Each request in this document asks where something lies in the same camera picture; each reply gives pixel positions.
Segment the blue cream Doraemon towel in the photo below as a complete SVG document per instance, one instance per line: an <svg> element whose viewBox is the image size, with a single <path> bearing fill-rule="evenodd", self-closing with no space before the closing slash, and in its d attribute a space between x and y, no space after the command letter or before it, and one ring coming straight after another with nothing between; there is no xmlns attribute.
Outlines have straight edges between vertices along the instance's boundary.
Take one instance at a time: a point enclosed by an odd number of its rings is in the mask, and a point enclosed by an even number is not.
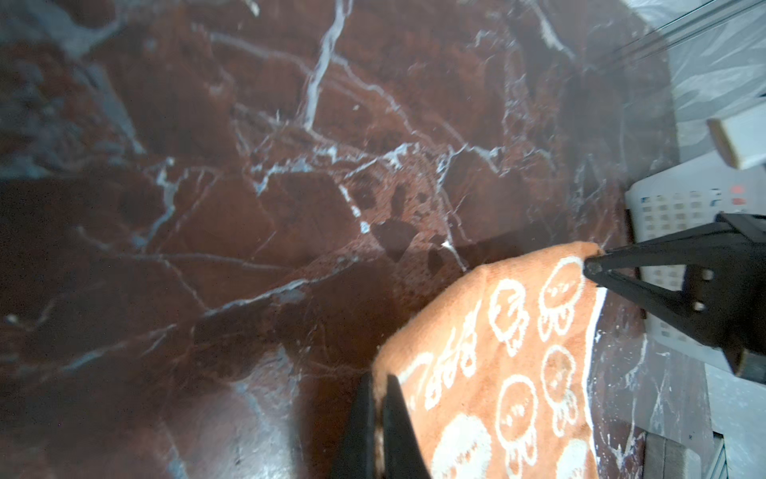
<svg viewBox="0 0 766 479"><path fill-rule="evenodd" d="M716 151L726 165L749 170L765 165L765 103L706 121Z"/></svg>

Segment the orange patterned towel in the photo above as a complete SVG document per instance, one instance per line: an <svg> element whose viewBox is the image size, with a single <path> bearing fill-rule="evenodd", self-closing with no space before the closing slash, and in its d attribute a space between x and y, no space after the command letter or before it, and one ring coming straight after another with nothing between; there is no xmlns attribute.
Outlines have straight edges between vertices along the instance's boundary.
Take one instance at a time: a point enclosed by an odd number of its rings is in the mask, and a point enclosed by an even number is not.
<svg viewBox="0 0 766 479"><path fill-rule="evenodd" d="M588 399L606 291L584 276L595 243L481 265L392 335L376 399L402 388L433 478L594 478Z"/></svg>

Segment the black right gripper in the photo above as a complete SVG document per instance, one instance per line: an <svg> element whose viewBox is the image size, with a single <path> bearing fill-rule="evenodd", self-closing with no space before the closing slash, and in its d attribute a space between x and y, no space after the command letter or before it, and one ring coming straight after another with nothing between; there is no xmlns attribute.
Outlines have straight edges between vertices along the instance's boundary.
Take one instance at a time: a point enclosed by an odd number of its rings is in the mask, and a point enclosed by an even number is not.
<svg viewBox="0 0 766 479"><path fill-rule="evenodd" d="M665 265L686 265L681 291L616 271ZM584 274L696 342L720 350L734 376L764 383L763 216L720 213L711 224L588 257Z"/></svg>

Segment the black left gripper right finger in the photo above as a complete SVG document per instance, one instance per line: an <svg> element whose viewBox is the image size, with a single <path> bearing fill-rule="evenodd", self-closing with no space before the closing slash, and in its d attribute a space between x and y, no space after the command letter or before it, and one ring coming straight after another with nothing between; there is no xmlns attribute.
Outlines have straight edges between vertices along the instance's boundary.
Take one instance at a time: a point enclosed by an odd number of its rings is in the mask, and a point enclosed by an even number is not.
<svg viewBox="0 0 766 479"><path fill-rule="evenodd" d="M385 477L430 479L398 378L387 376L382 408Z"/></svg>

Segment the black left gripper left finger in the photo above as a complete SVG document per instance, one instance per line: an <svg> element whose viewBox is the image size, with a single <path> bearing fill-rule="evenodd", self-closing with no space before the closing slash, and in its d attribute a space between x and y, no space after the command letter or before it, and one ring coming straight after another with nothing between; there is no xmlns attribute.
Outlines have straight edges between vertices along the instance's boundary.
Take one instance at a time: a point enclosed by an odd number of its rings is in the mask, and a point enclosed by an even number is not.
<svg viewBox="0 0 766 479"><path fill-rule="evenodd" d="M330 477L373 479L375 477L376 409L370 372L361 378L351 407Z"/></svg>

